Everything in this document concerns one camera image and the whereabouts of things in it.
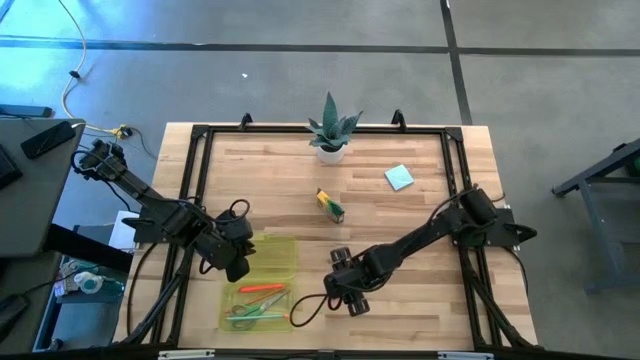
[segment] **marker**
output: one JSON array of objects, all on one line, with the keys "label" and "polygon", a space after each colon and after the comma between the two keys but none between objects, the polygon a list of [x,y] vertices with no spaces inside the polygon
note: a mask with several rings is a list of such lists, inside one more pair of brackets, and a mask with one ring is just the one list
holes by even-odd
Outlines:
[{"label": "marker", "polygon": [[283,284],[268,284],[268,285],[255,285],[255,286],[243,286],[238,292],[257,292],[262,290],[282,289]]},{"label": "marker", "polygon": [[243,320],[263,320],[263,319],[280,319],[288,318],[289,314],[270,314],[270,315],[255,315],[255,316],[229,316],[228,321],[243,321]]}]

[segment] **gray desk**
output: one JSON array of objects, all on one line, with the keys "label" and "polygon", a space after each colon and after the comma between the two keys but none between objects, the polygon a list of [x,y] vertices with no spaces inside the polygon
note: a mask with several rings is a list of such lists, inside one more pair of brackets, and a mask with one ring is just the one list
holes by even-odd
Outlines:
[{"label": "gray desk", "polygon": [[[62,121],[0,121],[0,144],[23,173],[0,189],[0,298],[53,280],[60,253],[123,271],[131,264],[131,255],[51,224],[83,127],[76,128],[76,137],[37,159],[28,159],[20,143]],[[0,354],[32,350],[50,293],[51,286],[46,286],[28,294],[31,305],[0,343]]]},{"label": "gray desk", "polygon": [[20,143],[62,121],[0,121],[0,145],[23,174],[0,190],[0,257],[27,257],[42,250],[83,126],[76,127],[76,137],[34,160],[27,159]]}]

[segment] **small yellow object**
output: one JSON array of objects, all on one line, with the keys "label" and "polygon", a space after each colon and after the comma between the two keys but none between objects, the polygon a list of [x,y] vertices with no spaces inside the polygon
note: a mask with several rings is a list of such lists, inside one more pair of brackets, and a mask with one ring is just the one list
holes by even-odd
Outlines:
[{"label": "small yellow object", "polygon": [[318,206],[322,208],[329,219],[333,220],[336,224],[344,221],[344,210],[342,207],[340,207],[337,202],[331,200],[329,195],[320,188],[318,188],[318,192],[316,193],[316,199]]}]

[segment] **green scissors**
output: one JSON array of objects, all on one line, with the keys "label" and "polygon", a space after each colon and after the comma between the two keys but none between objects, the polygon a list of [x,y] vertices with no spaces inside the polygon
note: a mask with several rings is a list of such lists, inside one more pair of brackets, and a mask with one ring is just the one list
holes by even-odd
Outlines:
[{"label": "green scissors", "polygon": [[[273,306],[273,304],[277,303],[280,299],[282,299],[285,295],[287,295],[289,291],[283,291],[279,294],[272,296],[267,299],[267,301],[262,304],[256,305],[234,305],[231,307],[231,314],[234,317],[242,317],[242,316],[259,316],[268,308]],[[257,320],[233,320],[231,322],[231,327],[236,330],[248,330],[252,328],[256,324]]]}]

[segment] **gray floor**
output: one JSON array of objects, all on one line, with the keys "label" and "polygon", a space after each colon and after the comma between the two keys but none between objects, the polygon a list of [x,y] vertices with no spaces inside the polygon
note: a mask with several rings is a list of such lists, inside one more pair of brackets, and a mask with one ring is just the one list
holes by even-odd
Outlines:
[{"label": "gray floor", "polygon": [[[640,48],[637,1],[450,2],[461,46]],[[447,44],[437,0],[67,3],[94,40]],[[36,0],[16,1],[0,35],[77,38],[57,2]],[[60,92],[80,54],[0,48],[0,102],[47,105],[62,116]],[[583,283],[602,273],[582,200],[549,192],[638,137],[640,59],[462,56],[461,64],[473,123],[491,129],[507,200],[521,223],[539,231],[522,258],[540,343],[640,358],[640,290],[584,294]],[[168,121],[239,121],[247,111],[256,121],[303,121],[319,113],[327,90],[340,111],[364,109],[366,122],[387,122],[401,108],[414,124],[461,123],[449,55],[91,50],[84,73],[69,97],[73,113],[102,126],[136,126],[152,151]],[[154,161],[137,139],[125,147],[149,181]],[[72,175],[56,221],[108,223],[121,207],[104,185]]]}]

